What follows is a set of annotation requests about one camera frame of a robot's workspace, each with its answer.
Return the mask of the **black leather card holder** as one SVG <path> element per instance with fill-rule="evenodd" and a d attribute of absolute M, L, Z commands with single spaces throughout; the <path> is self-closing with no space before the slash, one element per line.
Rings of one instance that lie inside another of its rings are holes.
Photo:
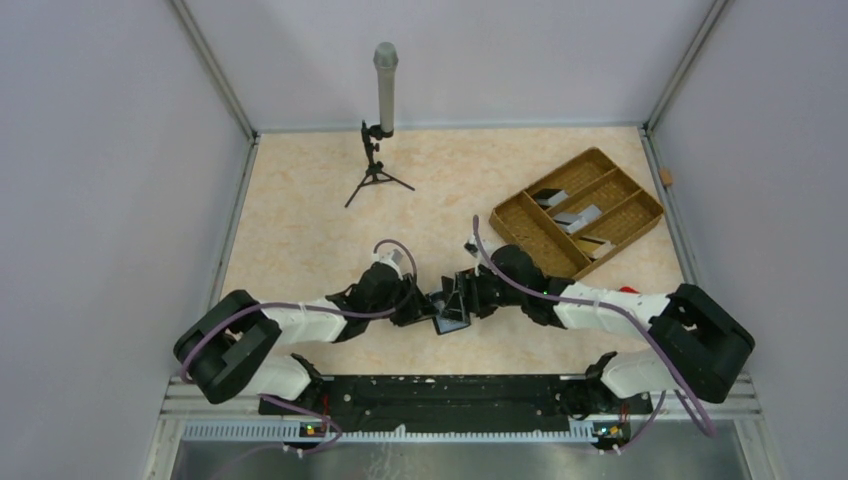
<path fill-rule="evenodd" d="M 431 292 L 427 295 L 427 298 L 436 311 L 432 318 L 432 324 L 437 335 L 458 332 L 471 326 L 470 318 L 464 315 L 461 310 L 458 311 L 460 316 L 456 318 L 450 316 L 455 313 L 454 310 L 448 311 L 449 316 L 444 315 L 446 300 L 442 291 Z"/>

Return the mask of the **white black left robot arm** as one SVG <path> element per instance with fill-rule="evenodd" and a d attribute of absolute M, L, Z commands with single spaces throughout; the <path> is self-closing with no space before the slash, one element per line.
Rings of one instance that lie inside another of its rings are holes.
<path fill-rule="evenodd" d="M 345 290 L 303 304 L 262 303 L 245 290 L 220 300 L 175 343 L 180 375 L 211 404 L 270 394 L 297 413 L 319 404 L 318 374 L 295 355 L 274 348 L 300 343 L 339 343 L 363 334 L 372 321 L 404 327 L 435 317 L 437 308 L 416 277 L 387 261 L 373 263 Z"/>

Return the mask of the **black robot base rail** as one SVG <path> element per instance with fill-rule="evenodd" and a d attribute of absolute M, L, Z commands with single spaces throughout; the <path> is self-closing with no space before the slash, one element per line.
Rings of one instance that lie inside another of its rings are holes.
<path fill-rule="evenodd" d="M 338 375 L 293 403 L 328 415 L 346 433 L 564 432 L 597 415 L 654 410 L 646 394 L 620 399 L 598 380 L 554 374 Z"/>

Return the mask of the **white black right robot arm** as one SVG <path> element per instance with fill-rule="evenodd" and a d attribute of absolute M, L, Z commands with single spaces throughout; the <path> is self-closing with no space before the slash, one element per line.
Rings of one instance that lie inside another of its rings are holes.
<path fill-rule="evenodd" d="M 667 294 L 628 293 L 547 275 L 517 245 L 473 254 L 475 266 L 442 280 L 448 318 L 482 319 L 516 307 L 540 326 L 604 331 L 646 343 L 640 351 L 608 353 L 587 370 L 593 379 L 586 397 L 600 412 L 612 412 L 637 394 L 666 390 L 720 404 L 756 346 L 697 285 L 682 283 Z"/>

